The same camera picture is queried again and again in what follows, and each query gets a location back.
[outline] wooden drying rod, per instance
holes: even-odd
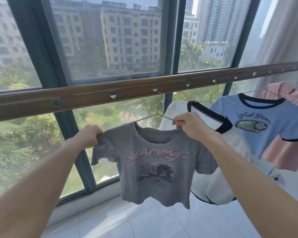
[[[298,62],[0,93],[0,121],[298,71]]]

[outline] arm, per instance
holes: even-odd
[[[42,165],[0,197],[0,238],[39,238],[78,154],[97,144],[97,126],[86,126]]]
[[[174,118],[212,153],[246,215],[263,237],[298,238],[298,202],[236,152],[197,113]]]

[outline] hand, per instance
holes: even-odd
[[[84,148],[92,148],[98,144],[97,138],[103,131],[97,125],[86,125],[74,137],[75,142],[78,142]]]
[[[202,141],[201,138],[209,136],[214,131],[196,113],[185,113],[174,118],[173,125],[182,127],[183,131],[192,139]]]

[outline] white tile floor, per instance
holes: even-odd
[[[298,200],[298,172],[285,172],[287,191]],[[215,206],[190,196],[191,208],[141,205],[121,196],[45,229],[42,238],[260,238],[237,201]]]

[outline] pink t-shirt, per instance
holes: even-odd
[[[298,106],[298,89],[284,82],[272,83],[262,91],[259,98],[279,99],[285,98]],[[276,168],[297,171],[298,169],[298,142],[284,141],[277,136],[267,147],[262,155],[267,161],[274,164]]]

